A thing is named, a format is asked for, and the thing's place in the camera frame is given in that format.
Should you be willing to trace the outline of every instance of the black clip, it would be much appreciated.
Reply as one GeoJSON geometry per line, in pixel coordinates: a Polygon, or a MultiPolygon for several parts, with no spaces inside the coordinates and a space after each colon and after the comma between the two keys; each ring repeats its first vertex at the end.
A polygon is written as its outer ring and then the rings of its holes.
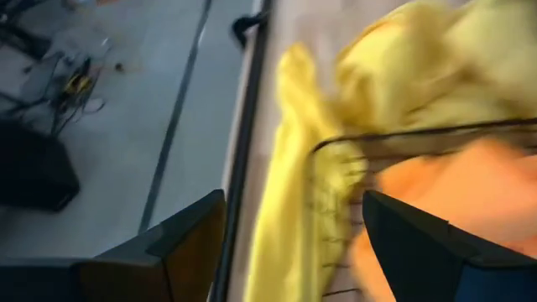
{"type": "Polygon", "coordinates": [[[246,48],[246,31],[252,26],[259,25],[267,21],[269,14],[267,12],[259,12],[254,16],[242,16],[233,21],[232,34],[239,43],[242,49],[246,48]]]}

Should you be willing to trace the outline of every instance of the gray floor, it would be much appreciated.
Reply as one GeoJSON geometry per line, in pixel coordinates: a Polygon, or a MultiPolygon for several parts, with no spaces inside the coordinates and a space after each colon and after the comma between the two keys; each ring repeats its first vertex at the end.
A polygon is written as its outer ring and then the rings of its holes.
{"type": "MultiPolygon", "coordinates": [[[[106,68],[95,91],[105,108],[62,133],[82,192],[58,214],[2,209],[0,256],[91,257],[137,234],[202,6],[120,0],[70,20],[109,33],[107,62],[127,72],[106,68]]],[[[220,186],[242,61],[228,29],[251,6],[211,6],[151,225],[220,186]]],[[[5,86],[14,89],[0,75],[5,86]]]]}

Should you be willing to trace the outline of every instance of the yellow fabric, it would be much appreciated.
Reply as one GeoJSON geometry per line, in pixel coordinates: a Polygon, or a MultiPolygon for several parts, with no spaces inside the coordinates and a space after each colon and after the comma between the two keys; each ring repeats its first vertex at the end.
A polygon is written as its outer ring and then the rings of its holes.
{"type": "Polygon", "coordinates": [[[277,74],[282,122],[253,235],[247,302],[320,301],[332,274],[322,264],[342,256],[342,245],[323,240],[345,238],[349,227],[319,213],[338,208],[348,215],[350,188],[361,175],[345,172],[365,163],[347,167],[334,160],[360,155],[348,143],[323,150],[315,172],[340,199],[309,215],[304,171],[318,143],[348,128],[391,133],[536,115],[533,12],[533,0],[477,0],[458,10],[405,4],[340,53],[334,66],[339,94],[331,97],[318,87],[306,47],[289,48],[277,74]]]}

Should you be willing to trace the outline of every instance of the wooden surface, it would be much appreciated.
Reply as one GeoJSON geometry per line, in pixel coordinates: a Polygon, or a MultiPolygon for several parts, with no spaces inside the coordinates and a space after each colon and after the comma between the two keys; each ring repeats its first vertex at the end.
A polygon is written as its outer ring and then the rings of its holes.
{"type": "MultiPolygon", "coordinates": [[[[304,41],[312,49],[319,67],[323,88],[330,89],[325,77],[331,60],[339,49],[377,18],[405,3],[404,0],[274,0],[271,12],[270,33],[263,67],[263,79],[258,99],[258,111],[253,130],[253,141],[248,159],[248,181],[245,183],[239,230],[235,246],[228,301],[242,301],[245,278],[248,274],[248,257],[251,236],[259,202],[263,193],[269,160],[274,143],[274,132],[280,113],[275,99],[275,68],[279,57],[295,41],[304,41]]],[[[457,5],[464,0],[450,0],[457,5]]],[[[245,56],[245,68],[249,66],[250,52],[245,56]]],[[[237,104],[240,115],[241,93],[237,104]]],[[[327,297],[324,301],[356,301],[355,294],[327,297]]]]}

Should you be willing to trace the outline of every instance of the orange cloth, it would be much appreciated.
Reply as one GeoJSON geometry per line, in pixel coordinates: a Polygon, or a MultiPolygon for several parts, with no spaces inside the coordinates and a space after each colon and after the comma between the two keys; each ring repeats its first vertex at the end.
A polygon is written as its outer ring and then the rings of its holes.
{"type": "MultiPolygon", "coordinates": [[[[491,138],[460,153],[417,157],[378,175],[384,194],[488,241],[537,258],[537,157],[491,138]]],[[[353,271],[374,301],[394,301],[364,231],[352,247],[353,271]]]]}

